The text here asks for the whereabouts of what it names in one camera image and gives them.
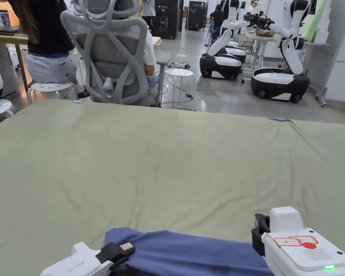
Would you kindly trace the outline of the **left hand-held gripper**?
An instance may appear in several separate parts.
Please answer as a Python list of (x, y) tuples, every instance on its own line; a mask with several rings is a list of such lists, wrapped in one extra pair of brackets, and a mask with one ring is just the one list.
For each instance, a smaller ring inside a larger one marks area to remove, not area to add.
[(97, 255), (101, 250), (93, 250), (84, 242), (72, 247), (72, 254), (67, 258), (43, 270), (41, 276), (108, 276), (111, 270), (128, 261), (135, 253), (135, 247), (127, 242), (122, 245), (112, 244), (110, 260), (101, 261)]

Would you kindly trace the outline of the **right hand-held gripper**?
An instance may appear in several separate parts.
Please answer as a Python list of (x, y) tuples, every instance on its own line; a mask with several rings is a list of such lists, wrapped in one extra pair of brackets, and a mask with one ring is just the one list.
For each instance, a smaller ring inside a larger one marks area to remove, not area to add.
[(345, 276), (345, 253), (311, 228), (293, 207), (255, 214), (253, 249), (275, 276)]

